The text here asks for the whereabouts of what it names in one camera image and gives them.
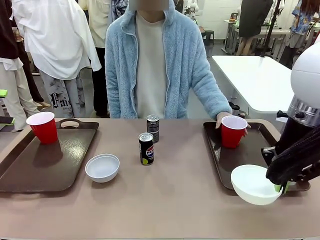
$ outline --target brown tray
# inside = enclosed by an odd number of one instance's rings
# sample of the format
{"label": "brown tray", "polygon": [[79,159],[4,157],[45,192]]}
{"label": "brown tray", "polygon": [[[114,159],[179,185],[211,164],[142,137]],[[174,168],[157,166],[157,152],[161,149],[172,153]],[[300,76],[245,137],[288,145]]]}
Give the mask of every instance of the brown tray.
{"label": "brown tray", "polygon": [[99,123],[70,118],[55,124],[59,141],[43,145],[30,131],[0,163],[0,192],[60,192],[73,185]]}
{"label": "brown tray", "polygon": [[[203,124],[221,183],[227,189],[234,189],[231,172],[236,167],[246,164],[268,167],[262,157],[261,148],[272,147],[277,141],[262,123],[250,122],[250,126],[248,135],[241,139],[239,146],[236,149],[228,149],[221,147],[221,129],[216,129],[216,123]],[[288,191],[300,192],[309,189],[309,182],[297,182],[290,186]]]}

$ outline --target blue fleece jacket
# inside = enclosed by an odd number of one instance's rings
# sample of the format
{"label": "blue fleece jacket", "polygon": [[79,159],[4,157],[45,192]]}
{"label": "blue fleece jacket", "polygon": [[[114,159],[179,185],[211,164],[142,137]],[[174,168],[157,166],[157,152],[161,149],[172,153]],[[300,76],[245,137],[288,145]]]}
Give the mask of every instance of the blue fleece jacket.
{"label": "blue fleece jacket", "polygon": [[[213,119],[220,112],[231,112],[226,97],[210,71],[198,26],[175,10],[173,0],[169,0],[169,9],[164,13],[162,35],[167,76],[164,117],[188,117],[190,88],[193,88]],[[128,7],[106,33],[105,73],[111,118],[138,117],[135,106],[138,48],[136,12]]]}

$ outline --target white shirt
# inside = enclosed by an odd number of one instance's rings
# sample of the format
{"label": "white shirt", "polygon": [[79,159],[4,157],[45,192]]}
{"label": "white shirt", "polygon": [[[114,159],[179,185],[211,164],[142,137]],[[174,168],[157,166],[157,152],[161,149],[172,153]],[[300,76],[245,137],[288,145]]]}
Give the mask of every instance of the white shirt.
{"label": "white shirt", "polygon": [[20,60],[20,58],[16,59],[8,59],[8,58],[2,58],[0,57],[0,63],[3,64],[4,69],[6,71],[16,71],[23,67],[23,63]]}
{"label": "white shirt", "polygon": [[89,12],[89,27],[94,45],[104,49],[109,25],[108,18],[111,13],[111,0],[79,0],[78,3],[83,10]]}
{"label": "white shirt", "polygon": [[138,118],[154,114],[165,117],[167,92],[166,59],[163,42],[164,20],[150,23],[139,13],[135,15],[139,59],[135,87]]}
{"label": "white shirt", "polygon": [[25,50],[41,71],[75,79],[90,66],[89,58],[93,71],[101,69],[86,15],[75,0],[12,0],[12,9]]}

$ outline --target black soda can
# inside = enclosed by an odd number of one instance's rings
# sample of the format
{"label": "black soda can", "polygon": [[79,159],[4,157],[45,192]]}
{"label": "black soda can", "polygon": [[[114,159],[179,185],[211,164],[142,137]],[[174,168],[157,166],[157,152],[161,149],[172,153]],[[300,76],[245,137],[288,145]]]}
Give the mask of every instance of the black soda can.
{"label": "black soda can", "polygon": [[160,118],[156,115],[146,117],[146,131],[153,135],[153,143],[159,142]]}
{"label": "black soda can", "polygon": [[139,135],[140,162],[142,165],[154,163],[154,137],[151,133],[145,132]]}

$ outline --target black pants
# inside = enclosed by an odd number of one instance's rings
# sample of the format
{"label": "black pants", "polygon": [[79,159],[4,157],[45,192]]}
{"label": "black pants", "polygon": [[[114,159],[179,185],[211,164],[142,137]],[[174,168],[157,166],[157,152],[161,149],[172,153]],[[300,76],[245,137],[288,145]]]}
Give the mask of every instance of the black pants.
{"label": "black pants", "polygon": [[100,60],[102,68],[99,71],[92,71],[93,81],[93,107],[98,116],[108,114],[108,96],[105,71],[105,49],[96,47],[96,52]]}
{"label": "black pants", "polygon": [[20,58],[21,62],[23,63],[23,70],[24,70],[26,80],[28,82],[28,87],[30,90],[31,97],[32,97],[33,101],[42,103],[45,100],[40,95],[39,90],[37,88],[37,85],[35,83],[34,77],[32,76],[32,73],[30,70],[29,58],[28,58],[28,55],[25,51],[25,45],[22,41],[17,42],[16,45],[18,47],[19,58]]}
{"label": "black pants", "polygon": [[288,69],[292,69],[294,64],[294,57],[297,51],[298,48],[291,48],[289,46],[285,46],[279,63],[286,66]]}

